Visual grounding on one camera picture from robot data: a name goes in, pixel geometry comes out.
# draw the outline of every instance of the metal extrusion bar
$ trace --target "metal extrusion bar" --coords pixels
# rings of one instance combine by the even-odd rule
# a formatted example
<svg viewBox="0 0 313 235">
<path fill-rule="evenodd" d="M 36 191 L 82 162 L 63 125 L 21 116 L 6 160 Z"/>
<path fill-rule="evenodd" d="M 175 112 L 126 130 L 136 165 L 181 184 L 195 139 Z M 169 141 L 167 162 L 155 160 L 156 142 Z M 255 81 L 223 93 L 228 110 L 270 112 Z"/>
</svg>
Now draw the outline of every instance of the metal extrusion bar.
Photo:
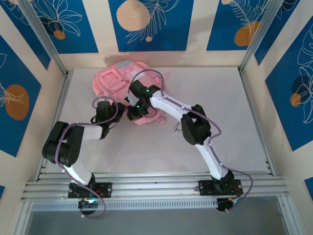
<svg viewBox="0 0 313 235">
<path fill-rule="evenodd" d="M 247 67 L 250 59 L 253 57 L 254 53 L 256 52 L 257 48 L 259 47 L 261 41 L 263 40 L 268 28 L 270 27 L 272 21 L 274 20 L 276 13 L 278 12 L 279 8 L 283 4 L 284 0 L 270 0 L 269 6 L 261 20 L 261 23 L 255 32 L 247 50 L 245 56 L 239 65 L 239 73 L 241 74 L 245 68 Z"/>
<path fill-rule="evenodd" d="M 176 200 L 110 200 L 106 201 L 106 209 L 112 210 L 160 210 L 160 209 L 195 209 L 195 208 L 217 208 L 218 202 L 214 198 L 199 199 L 176 199 Z M 92 206 L 87 211 L 103 210 L 104 205 Z M 34 203 L 34 212 L 59 212 L 77 211 L 78 203 L 74 201 L 61 202 L 37 202 Z"/>
<path fill-rule="evenodd" d="M 45 48 L 50 58 L 54 61 L 58 70 L 62 74 L 66 75 L 66 69 L 59 57 L 59 53 L 52 43 L 52 40 L 47 34 L 31 3 L 28 0 L 17 0 L 17 3 L 32 30 L 35 32 L 36 36 L 38 37 L 39 41 Z"/>
<path fill-rule="evenodd" d="M 298 212 L 294 208 L 292 198 L 290 196 L 287 196 L 287 197 L 279 196 L 277 198 L 278 198 L 278 202 L 280 204 L 280 208 L 282 210 L 289 234 L 304 235 L 305 233 L 302 229 Z"/>
<path fill-rule="evenodd" d="M 62 89 L 61 89 L 61 92 L 59 94 L 59 100 L 58 100 L 58 103 L 57 103 L 56 108 L 55 108 L 53 121 L 52 121 L 50 129 L 52 129 L 54 123 L 57 120 L 59 120 L 59 118 L 61 116 L 61 112 L 63 110 L 65 98 L 67 96 L 67 92 L 69 89 L 69 84 L 70 84 L 70 80 L 72 79 L 72 76 L 73 76 L 73 72 L 72 71 L 68 72 L 68 75 L 65 77 L 65 80 L 63 81 Z M 38 168 L 37 168 L 36 175 L 35 175 L 35 181 L 39 180 L 39 176 L 42 173 L 42 170 L 46 168 L 46 164 L 47 164 L 47 159 L 41 158 L 40 163 L 39 163 Z"/>
<path fill-rule="evenodd" d="M 253 178 L 258 179 L 259 177 L 268 178 L 271 175 L 270 171 L 267 172 L 247 172 L 250 174 Z M 154 182 L 154 180 L 165 180 L 168 181 L 168 177 L 171 177 L 171 179 L 176 180 L 183 180 L 186 179 L 189 180 L 198 180 L 199 178 L 202 179 L 211 179 L 210 173 L 137 173 L 137 174 L 116 174 L 116 173 L 94 173 L 95 177 L 99 181 L 107 180 L 107 181 L 114 181 L 118 180 L 119 182 L 121 180 L 129 181 L 129 180 L 136 180 L 139 182 Z M 236 179 L 245 179 L 246 177 L 239 173 L 234 173 Z M 41 173 L 39 176 L 40 182 L 57 182 L 57 183 L 67 183 L 68 182 L 68 176 L 64 173 Z"/>
<path fill-rule="evenodd" d="M 32 208 L 32 202 L 21 202 L 20 213 L 18 215 L 18 219 L 16 220 L 15 226 L 12 226 L 14 229 L 11 231 L 11 235 L 25 234 Z"/>
<path fill-rule="evenodd" d="M 263 150 L 264 150 L 264 153 L 266 155 L 266 158 L 267 158 L 267 165 L 268 165 L 268 168 L 270 169 L 271 171 L 271 174 L 273 176 L 276 176 L 276 173 L 275 173 L 275 170 L 274 170 L 274 167 L 272 165 L 272 161 L 271 161 L 271 158 L 270 158 L 270 155 L 269 155 L 269 151 L 268 151 L 268 146 L 265 142 L 265 138 L 262 134 L 262 131 L 261 131 L 261 125 L 258 121 L 258 118 L 259 116 L 257 116 L 257 112 L 255 110 L 257 110 L 257 106 L 256 106 L 256 103 L 254 101 L 254 98 L 253 98 L 253 95 L 251 94 L 251 92 L 248 91 L 248 89 L 246 88 L 247 87 L 247 77 L 246 77 L 246 74 L 243 72 L 242 74 L 240 74 L 240 77 L 241 77 L 241 82 L 243 83 L 243 88 L 244 88 L 244 91 L 245 91 L 245 94 L 246 94 L 246 99 L 248 101 L 248 105 L 249 105 L 249 108 L 250 108 L 250 111 L 251 111 L 251 115 L 252 115 L 252 119 L 253 119 L 253 122 L 254 122 L 254 126 L 255 126 L 255 130 L 258 134 L 258 137 L 262 143 L 262 147 L 263 147 Z"/>
<path fill-rule="evenodd" d="M 288 195 L 288 189 L 283 177 L 252 175 L 254 187 L 249 196 L 283 196 Z M 138 199 L 182 199 L 203 198 L 196 191 L 199 180 L 206 176 L 140 176 L 140 177 L 107 177 L 97 178 L 98 182 L 113 182 L 110 200 Z M 250 186 L 250 180 L 244 176 L 242 181 L 244 192 Z M 46 179 L 44 182 L 29 182 L 26 184 L 22 201 L 59 201 L 67 199 L 69 179 Z"/>
</svg>

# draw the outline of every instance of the metal corner post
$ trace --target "metal corner post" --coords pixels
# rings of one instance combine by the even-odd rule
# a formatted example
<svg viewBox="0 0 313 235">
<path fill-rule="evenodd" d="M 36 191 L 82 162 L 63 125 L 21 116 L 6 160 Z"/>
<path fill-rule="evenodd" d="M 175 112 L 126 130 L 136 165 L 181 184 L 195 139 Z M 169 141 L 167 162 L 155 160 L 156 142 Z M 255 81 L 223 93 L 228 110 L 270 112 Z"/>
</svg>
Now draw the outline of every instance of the metal corner post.
<svg viewBox="0 0 313 235">
<path fill-rule="evenodd" d="M 17 3 L 22 13 L 24 14 L 25 18 L 27 19 L 29 25 L 31 26 L 32 30 L 35 32 L 36 36 L 38 37 L 39 41 L 47 51 L 50 58 L 54 61 L 58 70 L 64 76 L 66 76 L 67 71 L 59 57 L 58 51 L 55 48 L 54 44 L 52 43 L 49 35 L 47 34 L 44 26 L 42 25 L 31 3 L 28 0 L 17 0 Z"/>
<path fill-rule="evenodd" d="M 274 20 L 276 13 L 278 12 L 279 8 L 284 2 L 284 0 L 269 0 L 269 1 L 270 3 L 268 9 L 266 10 L 261 20 L 260 26 L 255 32 L 246 50 L 245 56 L 243 57 L 243 60 L 239 65 L 239 74 L 242 74 L 243 70 L 245 70 L 245 68 L 247 67 L 250 59 L 253 57 L 261 41 L 263 40 L 268 28 L 270 27 L 272 21 Z"/>
</svg>

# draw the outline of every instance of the beige wall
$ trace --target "beige wall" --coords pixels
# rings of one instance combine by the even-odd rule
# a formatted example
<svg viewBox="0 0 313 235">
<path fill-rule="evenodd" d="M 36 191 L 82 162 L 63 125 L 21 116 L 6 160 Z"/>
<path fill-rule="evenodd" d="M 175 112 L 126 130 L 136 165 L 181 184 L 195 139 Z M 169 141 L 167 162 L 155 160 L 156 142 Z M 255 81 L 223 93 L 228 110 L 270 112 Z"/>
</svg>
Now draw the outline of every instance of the beige wall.
<svg viewBox="0 0 313 235">
<path fill-rule="evenodd" d="M 220 0 L 195 0 L 187 51 L 119 53 L 107 0 L 83 0 L 99 53 L 61 54 L 66 68 L 103 68 L 125 59 L 141 60 L 153 67 L 238 66 L 245 50 L 206 51 Z"/>
<path fill-rule="evenodd" d="M 245 72 L 257 104 L 265 140 L 277 173 L 286 177 L 288 188 L 307 234 L 313 231 L 313 202 L 304 179 L 313 176 L 313 142 L 291 151 L 265 79 L 313 15 L 313 1 L 301 0 L 260 66 L 252 59 Z"/>
<path fill-rule="evenodd" d="M 0 185 L 5 186 L 0 204 L 0 234 L 6 235 L 17 219 L 25 183 L 34 179 L 41 159 L 41 149 L 51 127 L 63 76 L 53 63 L 50 63 L 48 71 L 44 69 L 1 7 L 0 22 L 1 36 L 42 86 L 18 156 L 15 158 L 0 151 Z"/>
</svg>

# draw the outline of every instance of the black mounting bracket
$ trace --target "black mounting bracket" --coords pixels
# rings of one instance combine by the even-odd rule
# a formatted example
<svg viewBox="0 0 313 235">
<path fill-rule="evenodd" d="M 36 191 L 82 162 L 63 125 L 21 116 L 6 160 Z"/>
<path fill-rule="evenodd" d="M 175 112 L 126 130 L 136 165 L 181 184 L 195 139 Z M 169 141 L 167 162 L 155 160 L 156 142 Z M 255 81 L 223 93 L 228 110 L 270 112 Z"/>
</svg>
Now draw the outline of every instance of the black mounting bracket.
<svg viewBox="0 0 313 235">
<path fill-rule="evenodd" d="M 206 116 L 203 108 L 199 104 L 191 107 L 191 109 Z M 210 123 L 199 115 L 188 112 L 182 115 L 180 122 L 182 135 L 184 136 L 185 140 L 191 145 L 203 145 L 203 142 L 211 136 Z"/>
<path fill-rule="evenodd" d="M 57 121 L 54 124 L 49 134 L 49 137 L 44 144 L 42 150 L 43 158 L 48 159 L 53 164 L 55 164 L 55 153 L 59 140 L 62 133 L 67 127 L 68 123 Z M 83 135 L 83 126 L 76 125 L 68 130 L 67 134 L 65 135 L 64 141 L 61 143 L 61 148 L 58 155 L 59 163 L 70 167 L 77 161 L 80 147 L 82 145 Z"/>
<path fill-rule="evenodd" d="M 92 190 L 102 198 L 111 198 L 113 183 L 93 183 Z M 95 195 L 88 190 L 78 186 L 75 183 L 70 183 L 68 190 L 68 198 L 94 198 Z"/>
<path fill-rule="evenodd" d="M 240 180 L 233 180 L 224 192 L 216 189 L 213 180 L 200 180 L 198 183 L 196 190 L 200 192 L 200 196 L 240 196 L 244 193 Z"/>
<path fill-rule="evenodd" d="M 129 89 L 133 95 L 139 99 L 135 106 L 127 106 L 127 117 L 130 121 L 133 121 L 149 113 L 148 108 L 151 107 L 150 98 L 156 91 L 159 91 L 160 88 L 155 85 L 151 85 L 147 88 L 136 80 L 129 86 Z"/>
</svg>

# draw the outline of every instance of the cable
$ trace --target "cable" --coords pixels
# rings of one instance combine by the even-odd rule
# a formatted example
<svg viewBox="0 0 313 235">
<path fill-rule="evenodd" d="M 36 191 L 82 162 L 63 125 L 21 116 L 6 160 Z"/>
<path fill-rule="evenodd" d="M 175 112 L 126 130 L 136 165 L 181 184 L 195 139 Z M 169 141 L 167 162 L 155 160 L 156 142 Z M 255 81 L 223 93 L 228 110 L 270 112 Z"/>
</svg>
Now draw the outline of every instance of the cable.
<svg viewBox="0 0 313 235">
<path fill-rule="evenodd" d="M 63 133 L 62 133 L 62 135 L 61 135 L 61 137 L 60 137 L 60 140 L 59 140 L 59 142 L 58 142 L 57 149 L 56 149 L 56 152 L 55 152 L 55 164 L 56 164 L 58 167 L 60 167 L 60 168 L 62 169 L 62 172 L 65 172 L 65 174 L 68 175 L 68 177 L 72 180 L 72 182 L 78 184 L 79 186 L 83 187 L 84 189 L 88 190 L 88 191 L 91 192 L 93 195 L 95 195 L 97 198 L 99 198 L 100 201 L 101 201 L 101 202 L 103 203 L 103 205 L 104 205 L 103 212 L 102 212 L 100 215 L 97 215 L 97 216 L 86 216 L 86 215 L 84 215 L 84 214 L 82 213 L 82 209 L 83 209 L 83 208 L 81 208 L 81 209 L 79 210 L 79 212 L 81 213 L 82 217 L 85 217 L 85 218 L 88 218 L 88 219 L 98 219 L 98 218 L 103 217 L 104 214 L 106 213 L 106 210 L 107 210 L 106 203 L 105 203 L 105 201 L 103 200 L 103 198 L 102 198 L 98 193 L 96 193 L 95 191 L 93 191 L 93 190 L 90 189 L 89 187 L 83 185 L 82 183 L 80 183 L 79 181 L 77 181 L 75 178 L 73 178 L 73 177 L 71 176 L 71 174 L 66 170 L 66 168 L 65 168 L 63 165 L 61 165 L 61 164 L 59 163 L 58 156 L 59 156 L 59 151 L 60 151 L 60 148 L 61 148 L 62 141 L 63 141 L 63 139 L 64 139 L 66 133 L 68 132 L 68 130 L 69 130 L 72 126 L 75 126 L 75 125 L 99 125 L 99 124 L 103 124 L 103 123 L 109 122 L 109 121 L 113 120 L 113 119 L 116 117 L 116 115 L 117 115 L 117 113 L 118 113 L 118 106 L 117 106 L 117 103 L 115 102 L 115 100 L 112 99 L 112 98 L 110 98 L 110 97 L 107 97 L 107 96 L 99 96 L 99 97 L 97 97 L 97 98 L 92 102 L 92 106 L 94 107 L 95 101 L 97 101 L 98 99 L 101 99 L 101 98 L 110 99 L 110 100 L 112 100 L 113 103 L 115 104 L 116 111 L 115 111 L 115 114 L 113 115 L 113 117 L 110 118 L 110 119 L 108 119 L 108 120 L 105 120 L 105 121 L 102 121 L 102 122 L 98 122 L 98 123 L 77 122 L 77 123 L 72 123 L 72 124 L 68 125 L 68 126 L 65 128 L 65 130 L 63 131 Z"/>
<path fill-rule="evenodd" d="M 251 191 L 251 189 L 252 189 L 252 187 L 253 187 L 253 178 L 252 178 L 249 174 L 247 174 L 247 173 L 245 173 L 245 172 L 243 172 L 243 171 L 234 170 L 234 169 L 231 169 L 231 168 L 229 168 L 229 167 L 223 165 L 223 164 L 221 163 L 220 159 L 217 157 L 217 155 L 216 155 L 216 153 L 215 153 L 215 151 L 214 151 L 214 149 L 213 149 L 213 147 L 212 147 L 211 141 L 212 141 L 214 138 L 216 138 L 216 137 L 218 137 L 218 136 L 220 136 L 220 135 L 222 134 L 222 130 L 220 129 L 220 127 L 219 127 L 213 120 L 209 119 L 209 118 L 206 117 L 205 115 L 202 115 L 202 114 L 198 113 L 197 111 L 194 111 L 194 110 L 191 110 L 191 109 L 182 107 L 182 106 L 181 106 L 180 104 L 178 104 L 177 102 L 175 102 L 175 101 L 173 101 L 173 100 L 171 100 L 171 99 L 169 99 L 169 98 L 167 98 L 167 97 L 164 97 L 164 77 L 163 77 L 163 75 L 162 75 L 159 71 L 156 71 L 156 70 L 153 70 L 153 69 L 142 70 L 142 71 L 140 71 L 139 73 L 137 73 L 137 74 L 133 77 L 133 79 L 132 79 L 132 81 L 131 81 L 131 84 L 132 84 L 132 82 L 134 81 L 134 79 L 135 79 L 140 73 L 142 73 L 142 72 L 144 72 L 144 71 L 154 71 L 154 72 L 156 72 L 156 73 L 159 75 L 159 77 L 160 77 L 160 79 L 161 79 L 161 82 L 162 82 L 162 84 L 161 84 L 161 95 L 162 95 L 162 97 L 163 97 L 164 99 L 170 101 L 171 103 L 173 103 L 173 104 L 175 104 L 176 106 L 182 108 L 183 110 L 187 110 L 187 111 L 189 111 L 189 112 L 192 112 L 192 113 L 194 113 L 194 114 L 200 116 L 201 118 L 207 120 L 208 122 L 210 122 L 210 123 L 218 130 L 218 133 L 217 133 L 217 134 L 215 134 L 215 135 L 213 135 L 213 136 L 211 136 L 211 137 L 209 138 L 209 140 L 208 140 L 209 148 L 210 148 L 210 150 L 211 150 L 211 152 L 212 152 L 212 155 L 213 155 L 213 157 L 215 158 L 215 160 L 216 160 L 219 164 L 221 164 L 225 169 L 230 170 L 230 171 L 234 171 L 234 172 L 237 172 L 237 173 L 240 173 L 240 174 L 242 174 L 242 175 L 247 176 L 247 177 L 250 179 L 250 182 L 251 182 L 251 183 L 250 183 L 250 187 L 249 187 L 249 189 L 247 190 L 247 192 L 242 196 L 242 198 L 241 198 L 241 200 L 240 200 L 239 202 L 241 202 L 243 199 L 245 199 L 245 198 L 247 197 L 247 195 L 250 193 L 250 191 Z"/>
<path fill-rule="evenodd" d="M 116 127 L 117 124 L 118 124 L 118 122 L 117 122 L 115 125 L 113 125 L 112 127 L 110 127 L 109 130 L 111 130 L 111 129 L 113 129 L 114 127 Z"/>
<path fill-rule="evenodd" d="M 151 108 L 155 111 L 155 114 L 153 116 L 151 116 L 151 117 L 148 117 L 148 116 L 144 115 L 146 118 L 154 118 L 157 115 L 157 110 L 154 107 L 152 107 L 152 106 L 151 106 Z"/>
<path fill-rule="evenodd" d="M 156 70 L 153 70 L 153 69 L 145 69 L 145 70 L 142 70 L 142 71 L 138 72 L 138 73 L 133 77 L 133 79 L 132 79 L 132 81 L 131 81 L 131 84 L 134 82 L 135 78 L 136 78 L 139 74 L 141 74 L 141 73 L 143 73 L 143 72 L 146 72 L 146 71 L 156 72 L 156 73 L 159 75 L 159 78 L 161 79 L 161 94 L 162 94 L 162 96 L 164 96 L 164 77 L 163 77 L 163 75 L 162 75 L 159 71 L 156 71 Z"/>
</svg>

